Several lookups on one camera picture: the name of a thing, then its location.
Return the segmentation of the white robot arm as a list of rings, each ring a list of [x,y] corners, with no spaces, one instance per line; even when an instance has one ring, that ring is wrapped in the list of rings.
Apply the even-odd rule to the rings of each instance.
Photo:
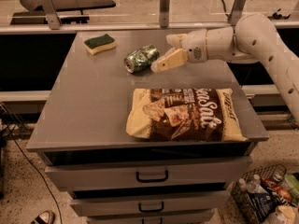
[[[152,63],[153,72],[208,60],[229,63],[256,60],[263,65],[292,116],[299,122],[299,58],[264,15],[246,15],[235,26],[168,35],[166,41],[171,49]]]

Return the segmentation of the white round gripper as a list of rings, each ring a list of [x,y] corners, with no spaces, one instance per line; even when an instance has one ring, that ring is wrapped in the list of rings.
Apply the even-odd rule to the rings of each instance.
[[[167,35],[166,42],[173,48],[151,64],[151,71],[158,73],[176,68],[185,64],[187,59],[190,63],[206,62],[206,33],[207,29],[201,29],[188,34]]]

